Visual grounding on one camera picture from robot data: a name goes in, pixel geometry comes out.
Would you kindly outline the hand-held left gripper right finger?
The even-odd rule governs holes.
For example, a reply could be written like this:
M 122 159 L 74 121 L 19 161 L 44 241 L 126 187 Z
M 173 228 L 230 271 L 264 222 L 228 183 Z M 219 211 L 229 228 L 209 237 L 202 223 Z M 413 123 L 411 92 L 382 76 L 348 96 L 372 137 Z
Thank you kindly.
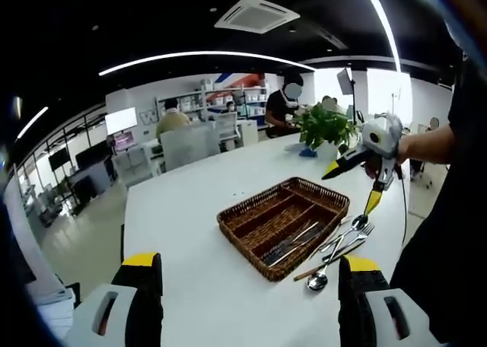
M 403 290 L 391 288 L 377 264 L 339 260 L 341 346 L 436 346 L 427 314 Z

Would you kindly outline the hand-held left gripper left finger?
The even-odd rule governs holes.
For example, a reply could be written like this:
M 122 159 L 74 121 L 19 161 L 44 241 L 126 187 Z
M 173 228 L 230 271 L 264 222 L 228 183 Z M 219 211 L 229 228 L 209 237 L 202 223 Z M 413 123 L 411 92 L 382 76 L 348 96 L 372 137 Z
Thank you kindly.
M 162 262 L 157 252 L 122 262 L 75 309 L 65 346 L 159 346 L 164 317 Z

